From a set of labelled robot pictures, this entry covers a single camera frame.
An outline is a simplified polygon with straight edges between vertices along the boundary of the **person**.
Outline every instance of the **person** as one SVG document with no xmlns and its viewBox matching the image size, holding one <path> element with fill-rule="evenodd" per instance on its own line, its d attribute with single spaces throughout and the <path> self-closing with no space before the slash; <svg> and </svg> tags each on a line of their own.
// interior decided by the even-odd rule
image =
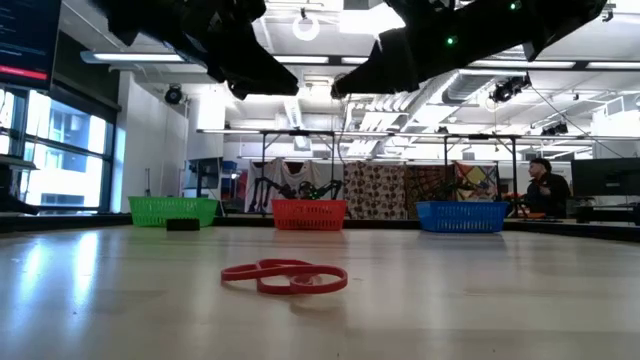
<svg viewBox="0 0 640 360">
<path fill-rule="evenodd" d="M 533 179 L 527 189 L 526 202 L 532 213 L 563 219 L 567 217 L 567 199 L 571 191 L 564 177 L 553 174 L 551 170 L 549 160 L 531 160 L 529 175 Z"/>
</svg>

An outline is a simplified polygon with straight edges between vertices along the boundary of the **ceiling light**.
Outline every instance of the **ceiling light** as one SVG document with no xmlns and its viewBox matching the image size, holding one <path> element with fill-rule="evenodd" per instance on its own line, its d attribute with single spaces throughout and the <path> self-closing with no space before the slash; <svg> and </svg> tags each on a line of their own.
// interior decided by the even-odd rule
<svg viewBox="0 0 640 360">
<path fill-rule="evenodd" d="M 342 63 L 343 64 L 348 64 L 348 65 L 360 65 L 360 64 L 364 64 L 369 58 L 367 57 L 343 57 L 342 58 Z"/>
<path fill-rule="evenodd" d="M 460 75 L 476 76 L 526 76 L 526 71 L 492 70 L 492 69 L 460 69 Z"/>
<path fill-rule="evenodd" d="M 511 77 L 505 82 L 496 84 L 496 88 L 489 95 L 489 99 L 493 100 L 494 103 L 505 103 L 522 93 L 522 90 L 529 86 L 531 86 L 529 75 Z"/>
<path fill-rule="evenodd" d="M 301 16 L 297 17 L 293 22 L 293 34 L 302 41 L 311 41 L 320 34 L 320 22 L 315 16 L 307 15 L 304 8 L 300 9 L 300 13 Z M 304 20 L 311 21 L 311 28 L 309 28 L 309 30 L 302 31 L 302 29 L 300 29 L 300 23 Z"/>
<path fill-rule="evenodd" d="M 328 56 L 274 56 L 282 64 L 328 64 Z"/>
<path fill-rule="evenodd" d="M 570 69 L 575 66 L 573 61 L 533 61 L 524 60 L 478 60 L 471 63 L 471 67 L 517 68 L 517 69 Z"/>
<path fill-rule="evenodd" d="M 176 54 L 93 53 L 93 57 L 113 62 L 184 62 Z"/>
<path fill-rule="evenodd" d="M 393 133 L 385 133 L 385 132 L 375 132 L 375 131 L 345 131 L 342 133 L 342 136 L 393 136 Z"/>
<path fill-rule="evenodd" d="M 265 156 L 265 160 L 273 160 L 277 158 L 285 159 L 285 160 L 329 160 L 329 158 L 322 157 L 297 157 L 297 156 Z M 238 156 L 238 159 L 244 160 L 262 160 L 262 156 Z"/>
<path fill-rule="evenodd" d="M 417 138 L 441 138 L 444 137 L 445 134 L 427 134 L 427 133 L 395 133 L 395 136 L 399 137 L 417 137 Z"/>
<path fill-rule="evenodd" d="M 617 70 L 640 70 L 640 62 L 591 62 L 587 69 L 617 69 Z"/>
<path fill-rule="evenodd" d="M 237 129 L 226 129 L 226 130 L 212 130 L 212 129 L 200 129 L 198 132 L 205 134 L 260 134 L 260 130 L 237 130 Z"/>
</svg>

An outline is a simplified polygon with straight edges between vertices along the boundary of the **fluorescent light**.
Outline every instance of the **fluorescent light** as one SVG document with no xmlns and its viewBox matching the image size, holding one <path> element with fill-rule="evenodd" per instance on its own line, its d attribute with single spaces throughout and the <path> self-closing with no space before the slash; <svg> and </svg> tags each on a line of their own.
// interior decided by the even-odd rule
<svg viewBox="0 0 640 360">
<path fill-rule="evenodd" d="M 395 136 L 419 137 L 419 138 L 442 138 L 442 137 L 445 137 L 446 135 L 447 134 L 427 134 L 427 133 L 407 133 L 407 132 L 395 133 Z"/>
<path fill-rule="evenodd" d="M 402 154 L 378 154 L 376 157 L 385 158 L 385 159 L 400 159 Z"/>
<path fill-rule="evenodd" d="M 273 160 L 273 159 L 285 159 L 285 160 L 327 160 L 327 158 L 321 158 L 321 157 L 307 157 L 307 156 L 301 156 L 301 157 L 297 157 L 297 156 L 265 156 L 264 159 L 265 160 Z M 262 160 L 262 156 L 238 156 L 238 159 L 243 159 L 243 160 Z"/>
<path fill-rule="evenodd" d="M 386 132 L 375 132 L 375 131 L 345 131 L 342 133 L 342 136 L 379 136 L 386 137 L 392 136 L 393 133 Z"/>
<path fill-rule="evenodd" d="M 460 75 L 478 76 L 526 76 L 526 71 L 490 70 L 490 69 L 460 69 Z"/>
<path fill-rule="evenodd" d="M 278 62 L 283 64 L 328 64 L 328 56 L 274 56 Z"/>
<path fill-rule="evenodd" d="M 640 70 L 640 62 L 591 62 L 587 69 L 617 69 L 617 70 Z"/>
<path fill-rule="evenodd" d="M 199 130 L 202 133 L 205 134 L 260 134 L 260 130 L 230 130 L 230 129 L 225 129 L 225 130 L 214 130 L 214 129 L 202 129 Z"/>
<path fill-rule="evenodd" d="M 364 64 L 368 59 L 369 58 L 367 57 L 347 56 L 342 58 L 342 63 L 348 65 L 360 65 Z"/>
<path fill-rule="evenodd" d="M 570 69 L 575 66 L 573 61 L 534 61 L 527 62 L 524 60 L 478 60 L 471 63 L 471 67 L 490 67 L 490 68 L 518 68 L 518 69 Z"/>
<path fill-rule="evenodd" d="M 184 62 L 176 54 L 132 54 L 132 53 L 94 53 L 93 56 L 101 61 L 117 62 Z"/>
</svg>

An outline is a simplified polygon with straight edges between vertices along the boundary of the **metal frame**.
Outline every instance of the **metal frame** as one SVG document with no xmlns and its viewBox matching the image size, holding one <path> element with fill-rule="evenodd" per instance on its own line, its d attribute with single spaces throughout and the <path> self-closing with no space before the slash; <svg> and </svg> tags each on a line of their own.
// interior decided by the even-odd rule
<svg viewBox="0 0 640 360">
<path fill-rule="evenodd" d="M 262 134 L 262 163 L 264 164 L 266 159 L 265 159 L 265 152 L 266 149 L 273 144 L 273 142 L 275 142 L 281 135 L 283 134 L 287 134 L 290 136 L 310 136 L 310 135 L 326 135 L 326 136 L 331 136 L 333 138 L 333 146 L 331 147 L 331 179 L 333 180 L 334 178 L 334 169 L 333 169 L 333 165 L 335 163 L 335 137 L 336 136 L 340 136 L 340 137 L 347 137 L 347 138 L 371 138 L 374 137 L 371 135 L 370 132 L 363 132 L 362 134 L 358 134 L 358 132 L 340 132 L 340 131 L 313 131 L 313 130 L 203 130 L 203 129 L 198 129 L 196 132 L 198 133 L 211 133 L 211 134 L 225 134 L 226 131 L 229 131 L 227 133 L 229 134 L 239 134 L 239 133 L 243 133 L 246 132 L 246 134 Z M 266 143 L 266 138 L 268 134 L 278 134 L 278 136 L 272 140 L 268 145 Z M 392 137 L 392 136 L 403 136 L 403 137 L 413 137 L 415 135 L 415 137 L 418 138 L 422 138 L 424 139 L 433 139 L 436 141 L 427 141 L 427 142 L 423 142 L 420 141 L 420 139 L 418 139 L 415 143 L 432 143 L 432 144 L 439 144 L 440 143 L 440 139 L 442 139 L 442 143 L 444 145 L 444 165 L 448 166 L 449 165 L 449 158 L 448 158 L 448 153 L 451 150 L 451 148 L 453 148 L 453 146 L 451 148 L 449 148 L 449 139 L 459 139 L 459 141 L 456 143 L 458 144 L 460 142 L 461 139 L 467 139 L 467 143 L 468 144 L 484 144 L 485 141 L 487 140 L 491 140 L 491 139 L 495 139 L 497 140 L 502 146 L 504 146 L 509 152 L 511 152 L 511 161 L 512 161 L 512 167 L 513 167 L 513 191 L 514 193 L 518 193 L 518 172 L 517 172 L 517 148 L 516 148 L 516 143 L 518 142 L 518 140 L 521 140 L 521 142 L 524 143 L 529 143 L 529 142 L 538 142 L 538 141 L 542 141 L 542 140 L 574 140 L 574 141 L 586 141 L 586 142 L 592 142 L 592 141 L 638 141 L 638 138 L 633 138 L 633 137 L 624 137 L 624 136 L 589 136 L 589 135 L 580 135 L 580 136 L 564 136 L 564 135 L 560 135 L 560 136 L 538 136 L 538 135 L 516 135 L 516 134 L 511 134 L 511 135 L 499 135 L 499 134 L 425 134 L 425 133 L 394 133 L 394 132 L 380 132 L 380 135 L 376 135 L 376 138 L 388 138 L 388 137 Z M 511 141 L 511 149 L 509 149 L 509 147 L 507 146 L 507 144 L 505 144 L 502 140 L 509 140 Z M 398 162 L 405 162 L 406 163 L 406 159 L 397 159 Z M 264 167 L 262 168 L 262 176 L 264 177 Z M 445 171 L 445 181 L 448 181 L 449 174 Z M 513 205 L 514 208 L 517 208 L 518 206 L 518 201 L 517 198 L 514 197 L 513 199 Z"/>
<path fill-rule="evenodd" d="M 502 146 L 504 146 L 507 150 L 509 150 L 509 152 L 511 152 L 511 161 L 512 161 L 512 168 L 513 168 L 513 192 L 514 194 L 518 193 L 518 169 L 517 169 L 517 161 L 518 159 L 516 158 L 516 154 L 518 153 L 516 151 L 516 139 L 520 138 L 517 135 L 485 135 L 485 134 L 470 134 L 470 135 L 456 135 L 456 134 L 452 134 L 452 135 L 445 135 L 444 137 L 444 166 L 448 166 L 449 165 L 449 150 L 453 149 L 453 146 L 451 148 L 449 148 L 447 146 L 448 144 L 448 140 L 449 139 L 468 139 L 468 140 L 491 140 L 491 139 L 496 139 L 498 142 L 500 142 L 500 144 L 502 144 Z M 505 144 L 502 140 L 508 139 L 511 141 L 511 149 L 509 149 L 507 147 L 507 144 Z M 445 181 L 447 181 L 447 175 L 448 173 L 445 171 Z M 498 197 L 501 197 L 502 194 L 500 194 L 500 184 L 498 184 Z M 514 209 L 517 209 L 518 206 L 518 199 L 514 196 L 513 199 L 513 207 Z M 514 213 L 514 217 L 518 217 L 518 211 L 516 210 Z"/>
<path fill-rule="evenodd" d="M 335 178 L 335 174 L 334 174 L 334 166 L 335 166 L 335 148 L 336 148 L 336 132 L 335 131 L 317 131 L 317 130 L 261 130 L 260 134 L 262 134 L 262 167 L 260 168 L 260 177 L 264 177 L 264 167 L 266 165 L 266 152 L 267 149 L 269 148 L 269 146 L 271 146 L 277 139 L 280 138 L 280 136 L 282 135 L 289 135 L 289 136 L 305 136 L 305 137 L 310 137 L 311 135 L 316 135 L 318 136 L 324 143 L 325 145 L 327 145 L 328 148 L 331 149 L 331 181 L 333 181 Z M 271 134 L 275 134 L 277 135 L 273 140 L 271 140 L 271 142 L 269 142 L 267 144 L 267 135 L 271 135 Z M 322 139 L 322 135 L 325 136 L 331 136 L 332 138 L 332 144 L 333 146 L 329 146 L 329 144 L 324 141 L 324 139 Z M 260 182 L 260 198 L 262 199 L 262 195 L 264 194 L 264 186 L 265 184 L 263 182 Z M 334 189 L 331 189 L 331 196 L 334 195 Z M 265 217 L 266 213 L 264 211 L 264 208 L 262 208 L 262 217 Z"/>
</svg>

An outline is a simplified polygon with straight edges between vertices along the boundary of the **blue basket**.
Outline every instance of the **blue basket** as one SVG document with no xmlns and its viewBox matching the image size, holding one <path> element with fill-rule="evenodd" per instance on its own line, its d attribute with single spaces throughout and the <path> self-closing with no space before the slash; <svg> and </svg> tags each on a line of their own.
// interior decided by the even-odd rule
<svg viewBox="0 0 640 360">
<path fill-rule="evenodd" d="M 416 204 L 420 224 L 427 231 L 494 233 L 502 231 L 506 202 L 428 201 Z"/>
</svg>

